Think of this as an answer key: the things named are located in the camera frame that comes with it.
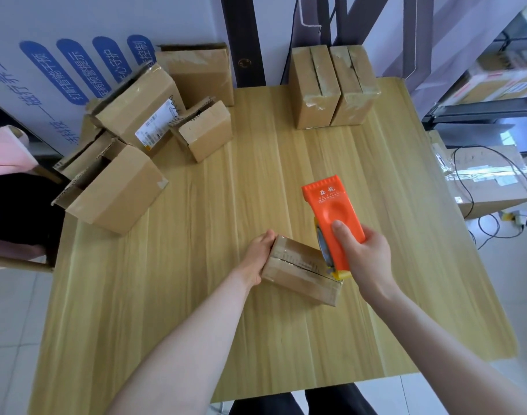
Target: forearm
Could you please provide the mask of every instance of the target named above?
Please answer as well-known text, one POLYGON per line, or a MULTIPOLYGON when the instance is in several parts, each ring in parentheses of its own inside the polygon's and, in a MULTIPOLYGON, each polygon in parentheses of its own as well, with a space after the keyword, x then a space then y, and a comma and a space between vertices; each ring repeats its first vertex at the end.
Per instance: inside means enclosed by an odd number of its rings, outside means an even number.
POLYGON ((449 413, 527 414, 527 395, 403 293, 375 306, 449 413))
POLYGON ((108 413, 205 413, 249 291, 246 277, 229 274, 140 364, 108 413))

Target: orange tape dispenser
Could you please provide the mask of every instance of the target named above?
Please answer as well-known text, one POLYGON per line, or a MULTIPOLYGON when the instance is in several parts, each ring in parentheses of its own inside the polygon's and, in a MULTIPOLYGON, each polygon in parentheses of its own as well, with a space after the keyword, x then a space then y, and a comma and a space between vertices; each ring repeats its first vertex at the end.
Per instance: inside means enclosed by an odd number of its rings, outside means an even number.
POLYGON ((350 265, 331 225, 342 221, 359 243, 365 242, 365 235, 340 178, 334 175, 302 186, 301 191, 315 214, 317 242, 330 273, 338 280, 349 278, 350 265))

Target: blue rounded banner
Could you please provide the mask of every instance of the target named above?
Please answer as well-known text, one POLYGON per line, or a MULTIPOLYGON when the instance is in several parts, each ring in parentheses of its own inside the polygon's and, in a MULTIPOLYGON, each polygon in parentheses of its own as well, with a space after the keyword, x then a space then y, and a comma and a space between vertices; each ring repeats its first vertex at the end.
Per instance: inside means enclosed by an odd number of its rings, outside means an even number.
POLYGON ((92 46, 96 49, 116 82, 121 82, 133 72, 121 49, 119 49, 119 45, 113 39, 107 36, 96 36, 92 40, 92 46))
POLYGON ((138 65, 142 65, 145 62, 148 62, 150 66, 155 64, 156 53, 154 46, 146 36, 130 35, 127 38, 127 45, 138 65))
POLYGON ((104 97, 111 91, 106 79, 79 42, 60 39, 56 42, 56 46, 96 97, 104 97))
POLYGON ((19 48, 67 100, 77 105, 87 104, 88 98, 48 49, 33 41, 21 41, 19 48))

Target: hand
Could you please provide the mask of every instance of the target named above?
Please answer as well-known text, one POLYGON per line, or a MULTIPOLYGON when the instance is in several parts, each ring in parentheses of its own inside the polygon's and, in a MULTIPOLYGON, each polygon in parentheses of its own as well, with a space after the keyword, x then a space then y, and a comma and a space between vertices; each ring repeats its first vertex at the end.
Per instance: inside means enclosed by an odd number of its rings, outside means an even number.
POLYGON ((244 259, 233 271, 241 273, 248 280, 250 288, 262 281, 260 272, 267 262, 276 237, 277 235, 273 230, 267 230, 264 234, 252 240, 248 245, 244 259))
POLYGON ((348 258, 352 277, 366 302, 374 307, 400 291, 392 276, 390 246, 381 233, 361 225, 365 242, 360 244, 341 221, 336 220, 332 226, 348 258))

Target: left hand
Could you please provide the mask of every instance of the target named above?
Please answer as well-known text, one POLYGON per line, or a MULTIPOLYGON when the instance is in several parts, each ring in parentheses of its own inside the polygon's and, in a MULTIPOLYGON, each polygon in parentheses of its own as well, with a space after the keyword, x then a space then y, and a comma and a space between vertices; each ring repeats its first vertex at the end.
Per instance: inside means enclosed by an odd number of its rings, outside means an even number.
POLYGON ((260 272, 267 262, 271 247, 277 235, 271 229, 259 235, 248 245, 244 259, 236 267, 235 272, 239 272, 248 281, 250 288, 258 285, 262 279, 260 272))

